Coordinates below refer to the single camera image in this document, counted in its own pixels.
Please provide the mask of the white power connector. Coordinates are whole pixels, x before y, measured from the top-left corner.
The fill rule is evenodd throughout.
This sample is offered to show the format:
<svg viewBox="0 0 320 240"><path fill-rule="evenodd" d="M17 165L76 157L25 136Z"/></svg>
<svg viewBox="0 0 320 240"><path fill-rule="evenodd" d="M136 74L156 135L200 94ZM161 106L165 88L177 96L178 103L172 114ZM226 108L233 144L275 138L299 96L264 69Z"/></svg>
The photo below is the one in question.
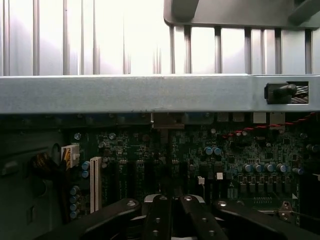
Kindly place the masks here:
<svg viewBox="0 0 320 240"><path fill-rule="evenodd" d="M61 162L66 170L76 167L80 162L80 146L78 144L66 145L61 148Z"/></svg>

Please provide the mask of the grey parts rack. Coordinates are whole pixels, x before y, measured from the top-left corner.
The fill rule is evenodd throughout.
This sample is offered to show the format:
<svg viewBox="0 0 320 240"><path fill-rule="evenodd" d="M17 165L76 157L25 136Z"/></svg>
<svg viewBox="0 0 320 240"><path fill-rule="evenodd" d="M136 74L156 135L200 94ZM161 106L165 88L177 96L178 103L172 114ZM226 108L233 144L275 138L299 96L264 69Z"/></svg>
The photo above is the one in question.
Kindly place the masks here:
<svg viewBox="0 0 320 240"><path fill-rule="evenodd" d="M167 24L264 29L320 28L320 0L164 0Z"/></svg>

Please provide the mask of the green motherboard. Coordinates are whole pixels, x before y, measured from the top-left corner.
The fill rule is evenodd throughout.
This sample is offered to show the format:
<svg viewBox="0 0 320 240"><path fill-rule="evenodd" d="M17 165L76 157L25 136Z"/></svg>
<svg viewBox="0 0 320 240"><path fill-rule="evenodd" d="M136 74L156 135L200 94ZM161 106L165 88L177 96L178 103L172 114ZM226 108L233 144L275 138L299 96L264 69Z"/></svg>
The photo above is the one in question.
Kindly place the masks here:
<svg viewBox="0 0 320 240"><path fill-rule="evenodd" d="M235 121L228 115L211 124L184 125L172 133L172 173L179 192L202 197L210 206L219 198L274 214L282 204L302 226L308 214L307 186L320 174L320 121L309 113L286 122ZM143 201L162 194L164 148L160 132L149 125L76 129L79 164L67 170L68 218L90 214L90 159L101 157L102 207L124 198Z"/></svg>

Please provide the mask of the open PC case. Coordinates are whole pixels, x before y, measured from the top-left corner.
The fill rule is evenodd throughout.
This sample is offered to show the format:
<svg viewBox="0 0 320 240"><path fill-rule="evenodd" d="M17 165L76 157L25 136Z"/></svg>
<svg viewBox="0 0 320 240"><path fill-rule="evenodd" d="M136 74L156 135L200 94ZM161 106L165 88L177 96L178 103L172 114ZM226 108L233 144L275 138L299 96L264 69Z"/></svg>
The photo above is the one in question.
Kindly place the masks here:
<svg viewBox="0 0 320 240"><path fill-rule="evenodd" d="M297 86L291 104L267 104L268 83ZM320 75L88 75L0 77L0 240L59 240L59 230L71 222L67 196L71 178L61 162L69 132L86 128L153 126L153 113L180 114L184 125L210 125L227 115L254 124L285 123L289 117L311 114L320 121ZM197 240L180 233L176 198L194 196L209 211L220 200L241 204L293 225L294 240L320 240L320 173L308 185L303 225L294 223L288 203L274 214L226 198L207 205L195 194L151 194L123 227L99 230L84 240L142 240L144 222L155 196L171 202L171 239Z"/></svg>

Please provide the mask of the white expansion slot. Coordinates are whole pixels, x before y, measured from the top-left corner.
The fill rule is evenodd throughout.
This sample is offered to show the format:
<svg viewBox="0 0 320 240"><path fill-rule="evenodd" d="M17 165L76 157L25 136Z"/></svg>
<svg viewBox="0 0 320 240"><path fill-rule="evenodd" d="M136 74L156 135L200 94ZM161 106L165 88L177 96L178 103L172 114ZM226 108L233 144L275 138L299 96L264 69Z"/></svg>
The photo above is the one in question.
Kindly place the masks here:
<svg viewBox="0 0 320 240"><path fill-rule="evenodd" d="M90 159L90 213L102 208L102 158L93 157Z"/></svg>

